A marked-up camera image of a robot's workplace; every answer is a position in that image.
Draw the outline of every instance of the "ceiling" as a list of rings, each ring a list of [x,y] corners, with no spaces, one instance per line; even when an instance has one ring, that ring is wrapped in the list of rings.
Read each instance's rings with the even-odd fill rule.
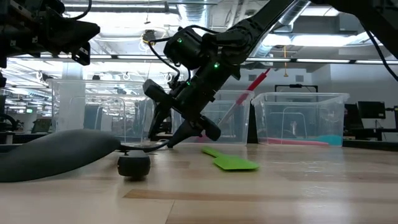
[[[155,30],[157,38],[171,36],[179,26],[190,24],[222,32],[241,19],[253,15],[268,2],[269,0],[93,0],[91,12],[82,20],[95,22],[101,27],[101,33],[90,41],[93,55],[152,55],[141,40],[145,30]],[[87,5],[86,0],[64,0],[63,3],[67,9],[66,17],[81,14]],[[333,37],[333,40],[321,42],[326,37]],[[159,53],[163,48],[162,43],[155,46]],[[363,34],[358,20],[325,5],[310,4],[294,21],[290,32],[275,29],[258,48],[265,51],[265,54],[260,55],[256,49],[252,57],[379,59],[369,38]],[[389,52],[383,46],[381,48],[388,56]],[[66,57],[56,60],[10,58],[8,68],[2,71],[7,78],[10,90],[8,94],[13,98],[26,98],[30,95],[30,98],[35,99],[51,99],[51,89],[45,81],[48,77],[61,78],[63,63],[69,61]],[[284,68],[286,64],[257,63],[252,66]],[[311,63],[289,64],[289,68],[304,68],[308,72],[318,67],[319,64]],[[166,65],[149,60],[96,60],[84,68],[84,73],[88,80],[94,75],[99,75],[102,80],[114,81],[144,82],[147,78],[152,78],[163,86],[174,75]],[[182,74],[181,78],[186,79],[188,72],[182,69]]]

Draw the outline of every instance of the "clear plastic bin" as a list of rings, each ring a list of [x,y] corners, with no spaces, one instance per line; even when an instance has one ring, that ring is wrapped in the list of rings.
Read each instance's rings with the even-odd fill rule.
[[[149,130],[153,108],[148,105],[153,102],[134,93],[137,83],[52,80],[51,86],[55,132],[97,129],[122,142],[141,142]]]
[[[259,143],[341,146],[347,93],[263,93],[256,110]]]
[[[248,141],[248,125],[250,101],[254,98],[252,91],[219,91],[216,100],[209,103],[201,112],[221,129],[221,137],[217,141],[203,137],[191,137],[183,142],[205,144],[239,144],[246,145]],[[182,124],[184,119],[178,112],[172,111],[173,132]]]

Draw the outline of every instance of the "green spatula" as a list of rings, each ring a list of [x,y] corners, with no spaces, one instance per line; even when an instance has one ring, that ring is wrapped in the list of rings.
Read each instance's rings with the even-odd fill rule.
[[[255,162],[239,158],[238,156],[224,155],[212,147],[205,146],[201,151],[215,157],[213,163],[223,170],[254,170],[259,167]]]

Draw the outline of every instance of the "wooden tabletop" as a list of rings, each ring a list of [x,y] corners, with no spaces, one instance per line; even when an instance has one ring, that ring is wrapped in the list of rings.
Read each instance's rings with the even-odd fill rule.
[[[0,184],[0,223],[398,223],[398,153],[338,147],[215,146],[257,161],[223,172],[200,146],[151,155],[145,181],[118,153],[82,169]]]

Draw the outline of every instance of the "wooden table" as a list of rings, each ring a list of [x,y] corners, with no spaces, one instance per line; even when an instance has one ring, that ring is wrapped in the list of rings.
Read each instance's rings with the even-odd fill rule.
[[[157,151],[145,181],[118,153],[35,182],[0,185],[0,223],[398,223],[398,153],[217,146],[261,164],[223,172],[199,146]]]

